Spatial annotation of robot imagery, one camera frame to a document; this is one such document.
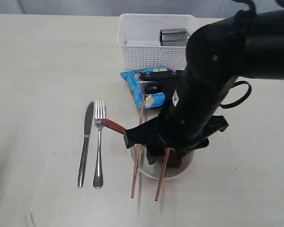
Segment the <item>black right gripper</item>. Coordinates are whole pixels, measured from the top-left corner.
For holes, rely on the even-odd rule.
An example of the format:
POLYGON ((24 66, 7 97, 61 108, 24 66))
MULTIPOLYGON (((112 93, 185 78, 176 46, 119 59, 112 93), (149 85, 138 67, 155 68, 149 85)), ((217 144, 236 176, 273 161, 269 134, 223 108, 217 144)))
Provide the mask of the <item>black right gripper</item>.
POLYGON ((188 140, 184 140, 184 137, 188 135, 187 132, 181 135, 180 139, 175 137, 164 139, 159 133, 155 117, 142 125, 126 130, 124 143, 126 148, 131 148, 135 144, 147 145, 146 157, 148 163, 153 165, 160 157, 165 156, 164 147, 179 149, 178 157, 183 158, 197 149, 206 148, 209 145, 208 138, 218 131, 225 131, 228 126, 224 116, 212 116, 207 124, 188 140))

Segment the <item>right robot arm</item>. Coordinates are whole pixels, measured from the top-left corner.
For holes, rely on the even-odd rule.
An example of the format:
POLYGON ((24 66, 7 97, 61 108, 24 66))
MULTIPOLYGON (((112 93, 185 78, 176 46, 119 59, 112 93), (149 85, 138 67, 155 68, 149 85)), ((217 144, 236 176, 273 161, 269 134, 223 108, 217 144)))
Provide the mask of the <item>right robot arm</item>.
POLYGON ((159 115, 124 133, 127 148, 144 144, 160 157, 173 148, 179 157, 209 145, 208 138, 228 127, 214 112, 238 77, 284 80, 284 10, 235 16, 195 31, 186 46, 181 78, 164 89, 159 115))

